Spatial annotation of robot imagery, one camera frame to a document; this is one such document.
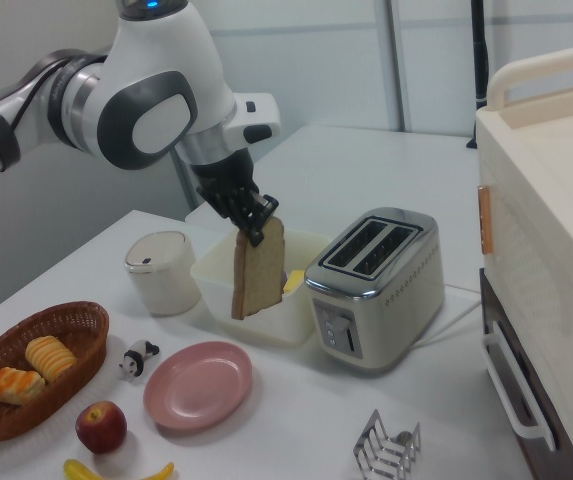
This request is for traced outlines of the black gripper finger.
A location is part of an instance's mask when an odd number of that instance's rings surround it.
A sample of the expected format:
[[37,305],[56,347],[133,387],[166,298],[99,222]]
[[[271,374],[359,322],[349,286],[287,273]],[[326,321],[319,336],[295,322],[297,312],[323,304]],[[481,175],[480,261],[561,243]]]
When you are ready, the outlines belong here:
[[235,225],[252,246],[258,246],[264,239],[262,229],[266,221],[267,216],[264,213],[240,214],[235,221]]
[[270,195],[253,194],[253,212],[256,219],[268,219],[279,206],[279,201]]

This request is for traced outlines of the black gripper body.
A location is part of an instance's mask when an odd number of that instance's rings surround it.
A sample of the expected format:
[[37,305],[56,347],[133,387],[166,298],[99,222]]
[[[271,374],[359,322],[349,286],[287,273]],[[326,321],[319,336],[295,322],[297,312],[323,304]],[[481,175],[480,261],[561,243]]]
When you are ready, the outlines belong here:
[[252,225],[256,215],[253,162],[247,149],[240,149],[223,160],[193,165],[197,192],[222,217],[234,225]]

